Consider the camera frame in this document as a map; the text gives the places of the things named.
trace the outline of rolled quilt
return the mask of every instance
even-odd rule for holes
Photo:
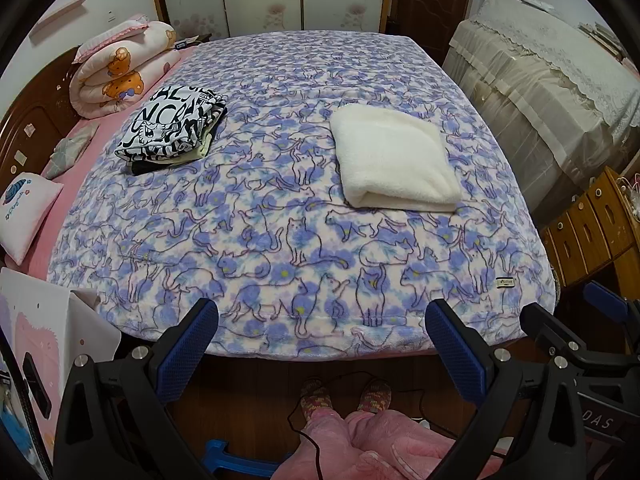
[[[72,106],[95,119],[137,103],[180,60],[174,43],[171,25],[151,22],[140,34],[99,50],[71,80]]]

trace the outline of pink fabric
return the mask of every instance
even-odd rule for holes
[[[197,47],[186,48],[182,50],[182,59],[174,65],[174,67],[169,70],[169,72],[156,83],[156,85],[150,90],[148,95],[153,95],[154,91],[162,86],[162,82],[166,77],[170,76],[174,73],[176,68],[181,65],[181,63],[187,59],[192,53],[193,50]],[[138,106],[142,106],[144,103],[140,101]],[[129,114],[132,113],[132,108],[128,108],[127,110],[123,110],[116,114],[111,114],[103,118],[93,119],[90,121],[80,120],[78,124],[74,126],[74,128],[69,132],[68,136],[73,137],[76,132],[85,126],[86,124],[90,124],[93,122],[97,122],[100,124],[98,131],[95,133],[95,137],[89,144],[84,153],[76,160],[75,165],[69,170],[65,171],[62,175],[53,179],[54,182],[59,182],[64,184],[62,192],[58,195],[57,200],[55,201],[53,207],[49,211],[49,215],[42,223],[42,227],[38,234],[36,235],[33,244],[31,244],[31,249],[27,252],[27,255],[24,257],[24,261],[21,266],[17,266],[15,262],[10,262],[10,258],[5,257],[5,263],[7,267],[15,268],[15,270],[19,270],[25,274],[30,276],[34,276],[35,278],[39,278],[40,280],[47,279],[47,270],[49,269],[49,261],[51,259],[51,253],[53,252],[53,248],[56,245],[56,241],[58,240],[58,234],[60,229],[62,229],[62,224],[65,221],[66,215],[71,209],[71,206],[78,195],[78,190],[82,183],[84,182],[84,178],[87,176],[87,173],[91,171],[91,168],[94,166],[95,161],[98,159],[102,150],[108,142],[113,138],[115,134],[120,131],[122,127],[122,123],[129,117]]]
[[[395,410],[377,415],[353,412],[345,420],[329,408],[313,413],[304,429],[320,447],[320,467],[326,480],[424,480],[454,441],[423,428]],[[304,437],[272,480],[315,480],[316,449]],[[490,458],[479,478],[502,464]]]
[[[139,34],[142,30],[149,26],[149,18],[144,14],[136,14],[128,20],[110,28],[106,32],[85,41],[76,52],[74,63],[84,63],[93,54],[103,49],[105,46],[115,43],[118,40],[124,40]]]

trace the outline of bed frame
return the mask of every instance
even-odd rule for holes
[[[0,122],[0,192],[23,171],[40,174],[57,143],[81,119],[69,100],[69,83],[80,66],[72,65],[77,50],[40,70]]]

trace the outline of black cable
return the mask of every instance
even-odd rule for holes
[[[293,422],[291,421],[291,417],[293,416],[294,413],[296,413],[296,410],[298,409],[300,402],[302,402],[302,399],[304,399],[305,397],[312,395],[314,393],[316,393],[320,388],[325,388],[326,386],[328,386],[331,383],[334,383],[335,381],[339,381],[345,377],[349,377],[349,376],[353,376],[353,375],[358,375],[358,374],[367,374],[371,380],[373,379],[380,379],[379,377],[375,376],[374,374],[367,372],[365,370],[358,370],[356,372],[349,372],[348,374],[342,374],[339,376],[334,377],[333,379],[330,379],[328,381],[325,381],[324,383],[320,384],[320,386],[318,386],[318,388],[316,388],[314,391],[307,393],[303,396],[300,396],[300,398],[298,399],[298,402],[296,403],[295,407],[293,408],[293,410],[291,410],[291,413],[289,413],[289,415],[287,416],[287,422],[289,423],[289,428],[291,429],[291,431],[293,431],[294,433],[297,433],[298,435],[303,436],[304,438],[306,438],[313,446],[314,448],[316,448],[316,472],[318,473],[318,480],[324,480],[324,477],[322,476],[322,468],[320,467],[320,446],[318,446],[318,443],[313,440],[310,436],[308,436],[308,434],[306,434],[304,431],[300,431],[297,430],[296,428],[293,427]],[[429,426],[433,426],[434,428],[437,428],[438,430],[440,430],[443,433],[447,433],[450,438],[452,438],[453,440],[457,440],[460,438],[460,436],[451,431],[449,428],[446,428],[445,426],[442,426],[440,424],[436,424],[435,422],[433,422],[432,420],[428,419],[425,415],[424,415],[424,410],[422,409],[422,403],[424,402],[424,396],[426,394],[426,389],[424,388],[416,388],[415,390],[400,390],[398,391],[399,394],[409,394],[409,393],[414,393],[414,392],[421,392],[420,394],[420,401],[418,402],[418,410],[420,411],[420,416],[422,417],[422,420],[426,420],[429,423]],[[504,455],[503,453],[499,453],[497,451],[492,451],[491,453],[494,456],[497,456],[498,458],[506,458],[506,455]]]

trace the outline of blanket label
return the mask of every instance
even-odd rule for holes
[[[513,278],[496,278],[495,286],[497,288],[513,288],[516,286],[516,280]]]

